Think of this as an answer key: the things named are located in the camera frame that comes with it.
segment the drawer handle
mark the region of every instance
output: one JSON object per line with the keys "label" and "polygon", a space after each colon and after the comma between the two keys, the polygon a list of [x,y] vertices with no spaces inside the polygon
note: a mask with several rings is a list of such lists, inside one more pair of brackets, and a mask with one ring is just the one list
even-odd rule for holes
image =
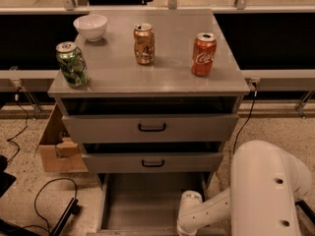
{"label": "drawer handle", "polygon": [[152,162],[146,162],[145,160],[142,160],[142,166],[147,168],[158,168],[163,167],[165,161],[162,160],[160,163],[152,163]]}
{"label": "drawer handle", "polygon": [[138,124],[138,130],[141,132],[162,132],[166,129],[166,124],[163,123],[163,126],[160,128],[144,128],[141,123]]}

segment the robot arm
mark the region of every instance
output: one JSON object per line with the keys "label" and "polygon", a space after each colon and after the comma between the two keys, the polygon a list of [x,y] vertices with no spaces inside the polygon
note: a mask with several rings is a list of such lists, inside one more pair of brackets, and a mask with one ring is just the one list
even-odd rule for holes
{"label": "robot arm", "polygon": [[231,218],[232,235],[299,236],[294,201],[311,184],[311,173],[298,158],[266,142],[246,143],[232,160],[230,188],[204,203],[197,192],[183,193],[178,234],[194,236],[206,225]]}

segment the cardboard box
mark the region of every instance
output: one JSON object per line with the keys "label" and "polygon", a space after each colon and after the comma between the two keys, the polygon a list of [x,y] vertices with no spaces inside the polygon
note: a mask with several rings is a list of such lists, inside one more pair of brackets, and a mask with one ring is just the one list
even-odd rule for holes
{"label": "cardboard box", "polygon": [[43,170],[45,172],[87,172],[79,146],[70,138],[60,141],[60,134],[67,134],[61,118],[62,113],[58,105],[55,105],[38,146]]}

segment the white bowl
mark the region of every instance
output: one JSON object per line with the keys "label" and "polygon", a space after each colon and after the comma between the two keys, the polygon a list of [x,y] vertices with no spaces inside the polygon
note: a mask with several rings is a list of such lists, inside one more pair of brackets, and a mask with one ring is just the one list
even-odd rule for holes
{"label": "white bowl", "polygon": [[86,15],[73,22],[77,32],[88,41],[102,39],[107,29],[107,17],[103,15]]}

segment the gray cabinet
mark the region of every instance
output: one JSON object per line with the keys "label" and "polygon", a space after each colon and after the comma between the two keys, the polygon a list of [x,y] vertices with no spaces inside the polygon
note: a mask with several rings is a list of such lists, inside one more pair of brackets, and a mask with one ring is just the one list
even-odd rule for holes
{"label": "gray cabinet", "polygon": [[[70,88],[59,72],[48,93],[88,170],[100,178],[99,233],[142,235],[146,227],[146,235],[173,235],[181,192],[202,190],[211,180],[249,88],[208,9],[93,13],[108,17],[108,31],[99,42],[77,38],[89,83]],[[149,66],[138,65],[133,52],[133,27],[143,22],[156,31],[157,58]],[[201,31],[212,31],[218,40],[205,78],[190,72]],[[165,219],[158,219],[163,213]]]}

